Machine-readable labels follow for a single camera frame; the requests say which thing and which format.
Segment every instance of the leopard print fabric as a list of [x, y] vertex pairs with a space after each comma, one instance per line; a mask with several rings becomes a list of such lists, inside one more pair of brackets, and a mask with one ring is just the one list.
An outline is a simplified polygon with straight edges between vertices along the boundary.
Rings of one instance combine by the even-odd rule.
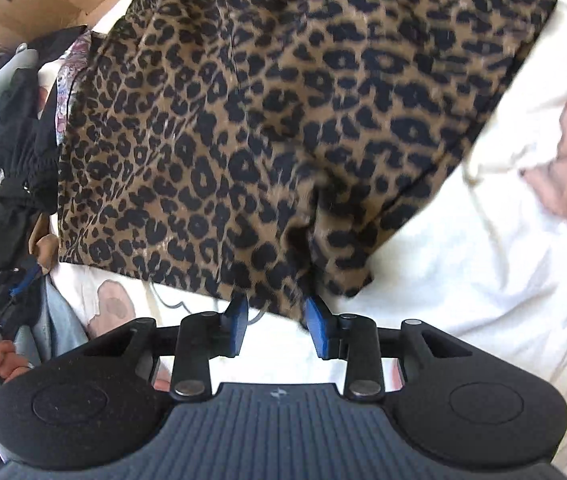
[[555, 0], [134, 0], [61, 157], [65, 262], [299, 317], [472, 145]]

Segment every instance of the metal screw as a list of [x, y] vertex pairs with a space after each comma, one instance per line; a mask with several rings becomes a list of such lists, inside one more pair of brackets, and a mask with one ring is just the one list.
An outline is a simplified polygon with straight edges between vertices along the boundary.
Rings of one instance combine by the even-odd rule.
[[372, 397], [381, 391], [381, 386], [375, 381], [359, 379], [350, 384], [350, 391], [357, 397]]
[[205, 386], [202, 381], [191, 379], [179, 381], [174, 386], [174, 392], [182, 397], [196, 397], [204, 393]]

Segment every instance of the white bed sheet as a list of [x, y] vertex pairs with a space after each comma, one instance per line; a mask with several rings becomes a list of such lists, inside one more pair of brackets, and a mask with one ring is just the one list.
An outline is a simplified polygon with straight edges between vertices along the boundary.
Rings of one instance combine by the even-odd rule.
[[[130, 1], [121, 0], [96, 30], [107, 32]], [[329, 298], [333, 310], [387, 327], [418, 317], [545, 378], [567, 400], [567, 223], [544, 211], [517, 171], [555, 156], [566, 102], [567, 0], [560, 0], [467, 163], [482, 182], [470, 188], [458, 168], [372, 256], [374, 282], [352, 300]], [[124, 284], [137, 316], [168, 325], [185, 315], [159, 307], [147, 284], [109, 272], [61, 264], [54, 279], [86, 322], [98, 313], [93, 293], [105, 279]], [[196, 312], [215, 307], [197, 294], [157, 291]], [[390, 367], [387, 389], [395, 385]], [[345, 365], [318, 360], [296, 323], [265, 316], [247, 331], [240, 357], [218, 358], [211, 369], [215, 383], [340, 384]], [[567, 435], [555, 464], [567, 474]]]

